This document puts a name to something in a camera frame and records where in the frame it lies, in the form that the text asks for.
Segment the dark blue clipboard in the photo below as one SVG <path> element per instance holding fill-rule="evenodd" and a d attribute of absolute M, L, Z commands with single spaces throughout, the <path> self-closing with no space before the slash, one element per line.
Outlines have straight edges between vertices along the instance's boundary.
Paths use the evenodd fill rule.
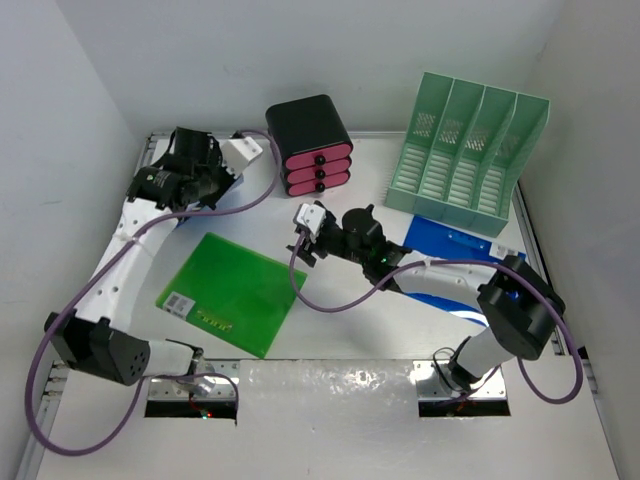
<path fill-rule="evenodd" d="M 403 241 L 403 246 L 423 254 L 446 259 L 476 259 L 497 263 L 507 255 L 527 259 L 524 251 L 496 241 L 481 239 L 450 226 L 415 216 Z M 478 307 L 429 294 L 414 293 L 410 297 L 442 311 L 464 318 L 476 325 L 488 325 Z"/>

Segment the pink bottom drawer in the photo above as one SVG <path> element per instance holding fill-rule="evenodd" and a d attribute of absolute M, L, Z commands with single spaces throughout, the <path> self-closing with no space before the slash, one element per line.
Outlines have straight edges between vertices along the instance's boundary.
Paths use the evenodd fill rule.
<path fill-rule="evenodd" d="M 349 181 L 349 171 L 329 175 L 323 179 L 313 179 L 296 184 L 287 184 L 285 193 L 291 197 L 323 193 L 327 189 L 341 186 Z"/>

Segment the pink top drawer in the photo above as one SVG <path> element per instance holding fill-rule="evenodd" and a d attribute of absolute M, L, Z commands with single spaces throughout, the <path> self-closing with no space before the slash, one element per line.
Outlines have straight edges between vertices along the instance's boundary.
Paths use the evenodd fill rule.
<path fill-rule="evenodd" d="M 284 161 L 284 167 L 287 170 L 300 170 L 303 168 L 319 166 L 318 158 L 323 158 L 323 164 L 341 160 L 348 157 L 353 150 L 351 143 L 340 143 L 336 145 L 325 146 L 315 150 L 295 153 Z"/>

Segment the black pink drawer organizer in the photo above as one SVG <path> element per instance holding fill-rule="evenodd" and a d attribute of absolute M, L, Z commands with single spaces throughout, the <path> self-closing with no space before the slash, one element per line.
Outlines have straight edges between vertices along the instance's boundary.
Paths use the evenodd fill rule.
<path fill-rule="evenodd" d="M 331 99 L 319 94 L 270 106 L 265 113 L 268 132 L 281 157 L 281 179 L 285 191 L 284 161 L 299 152 L 340 143 L 351 143 L 349 134 Z M 319 165 L 324 159 L 318 158 Z"/>

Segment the green plastic folder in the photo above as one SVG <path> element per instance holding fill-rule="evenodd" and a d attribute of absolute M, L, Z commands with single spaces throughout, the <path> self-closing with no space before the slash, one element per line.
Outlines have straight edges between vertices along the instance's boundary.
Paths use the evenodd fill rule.
<path fill-rule="evenodd" d="M 263 359 L 295 300 L 286 264 L 208 233 L 155 306 Z"/>

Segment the light blue notebook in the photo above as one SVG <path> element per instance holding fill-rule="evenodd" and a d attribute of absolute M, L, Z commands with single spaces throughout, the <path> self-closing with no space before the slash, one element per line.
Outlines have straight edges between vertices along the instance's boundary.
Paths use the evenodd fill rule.
<path fill-rule="evenodd" d="M 203 211 L 212 210 L 217 208 L 218 202 L 229 192 L 233 191 L 236 187 L 239 187 L 244 181 L 244 176 L 240 175 L 233 179 L 223 179 L 222 185 L 219 186 L 213 193 L 205 193 L 203 183 L 198 185 L 189 185 L 184 194 L 188 200 L 191 200 L 186 206 L 186 211 Z"/>

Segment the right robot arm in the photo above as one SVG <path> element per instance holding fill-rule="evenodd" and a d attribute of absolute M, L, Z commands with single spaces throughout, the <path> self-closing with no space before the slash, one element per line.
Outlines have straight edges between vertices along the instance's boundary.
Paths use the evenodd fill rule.
<path fill-rule="evenodd" d="M 388 240 L 371 206 L 337 219 L 319 202 L 303 203 L 293 222 L 294 260 L 314 266 L 337 257 L 359 265 L 375 291 L 440 297 L 484 315 L 486 327 L 466 338 L 447 364 L 444 377 L 459 392 L 513 358 L 538 359 L 565 311 L 564 301 L 521 257 L 489 262 L 425 255 Z"/>

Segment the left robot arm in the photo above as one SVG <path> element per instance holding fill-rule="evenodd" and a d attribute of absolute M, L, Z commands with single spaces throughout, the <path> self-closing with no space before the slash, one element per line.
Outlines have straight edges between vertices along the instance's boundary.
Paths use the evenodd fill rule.
<path fill-rule="evenodd" d="M 151 344 L 128 329 L 155 255 L 179 224 L 178 213 L 214 207 L 260 152 L 241 134 L 218 142 L 210 133 L 176 128 L 163 155 L 137 170 L 97 282 L 69 313 L 52 313 L 45 323 L 70 369 L 126 386 L 144 375 Z"/>

